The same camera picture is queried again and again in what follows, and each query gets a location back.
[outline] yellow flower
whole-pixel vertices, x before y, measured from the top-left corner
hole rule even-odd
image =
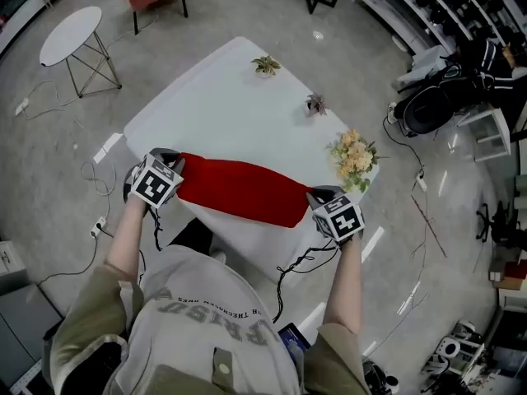
[[[352,129],[350,130],[349,132],[347,132],[347,135],[353,140],[353,141],[356,141],[359,137],[361,137],[361,135],[359,134],[359,132],[356,130],[356,129]]]
[[[346,166],[347,169],[349,169],[351,171],[351,170],[353,170],[355,168],[355,163],[356,163],[356,161],[353,158],[348,158],[346,160],[346,164],[344,164],[344,165]]]
[[[354,146],[358,152],[363,152],[366,150],[366,144],[364,142],[355,142]]]
[[[345,179],[347,177],[347,171],[345,168],[341,168],[338,171],[338,177],[340,177],[341,179]]]
[[[357,166],[358,170],[367,170],[370,168],[372,159],[373,155],[368,151],[364,151],[361,156],[356,159],[355,165]]]
[[[352,137],[348,133],[343,134],[343,144],[344,145],[350,145],[353,142]]]

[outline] power strip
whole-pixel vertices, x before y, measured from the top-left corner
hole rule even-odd
[[[101,218],[99,218],[99,220],[96,222],[96,224],[93,226],[93,228],[91,229],[90,231],[90,236],[92,238],[95,238],[97,235],[99,235],[100,233],[100,230],[102,230],[103,228],[105,228],[105,225],[106,225],[106,220],[105,218],[102,216]]]
[[[424,180],[424,174],[418,174],[415,180],[417,181],[417,184],[419,184],[419,187],[421,188],[421,190],[423,192],[426,192],[428,187]]]
[[[29,104],[30,104],[29,98],[27,98],[27,97],[24,98],[24,100],[20,103],[20,105],[18,105],[18,107],[16,107],[15,117],[19,116],[21,114],[21,112],[24,111]]]

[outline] olive green jacket sleeve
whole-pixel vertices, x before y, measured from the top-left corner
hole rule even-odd
[[[126,355],[128,345],[121,336],[142,303],[141,290],[121,271],[110,265],[94,270],[54,336],[50,371],[55,393],[60,394],[67,376],[102,344],[117,342]]]
[[[308,393],[369,395],[357,337],[342,325],[322,325],[305,354],[304,385]]]

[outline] small round white side table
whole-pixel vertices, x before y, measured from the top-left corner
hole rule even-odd
[[[102,44],[102,41],[96,32],[96,28],[99,25],[101,18],[102,11],[100,8],[95,6],[85,7],[84,9],[71,14],[62,22],[60,22],[54,30],[51,31],[51,34],[49,34],[48,38],[44,42],[44,45],[42,46],[42,49],[40,50],[40,63],[42,66],[54,66],[55,64],[66,60],[69,75],[72,78],[73,87],[75,88],[75,92],[79,98],[82,98],[84,95],[109,91],[110,89],[121,89],[123,87],[117,78],[117,73],[115,73],[115,67],[112,63],[110,55],[108,54],[108,51],[106,51],[105,46]],[[95,37],[99,49],[95,49],[86,44],[92,35]],[[100,60],[95,67],[90,66],[88,63],[86,63],[84,60],[81,60],[74,54],[83,45],[100,54]],[[68,61],[69,57],[75,58],[93,71],[91,76],[80,90],[77,87],[75,79],[73,78],[72,69],[70,68]],[[114,80],[100,72],[105,63],[108,63]],[[86,92],[86,88],[88,85],[90,85],[95,74],[101,75],[104,79],[113,83],[114,86],[100,91]]]

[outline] succulent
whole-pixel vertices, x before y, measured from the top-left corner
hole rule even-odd
[[[251,63],[256,63],[257,73],[265,73],[273,76],[277,74],[275,70],[282,67],[280,66],[280,63],[274,60],[271,56],[255,58]]]
[[[324,104],[324,97],[317,93],[308,95],[308,100],[305,101],[307,108],[309,109],[308,117],[311,117],[315,114],[327,115],[326,106]]]

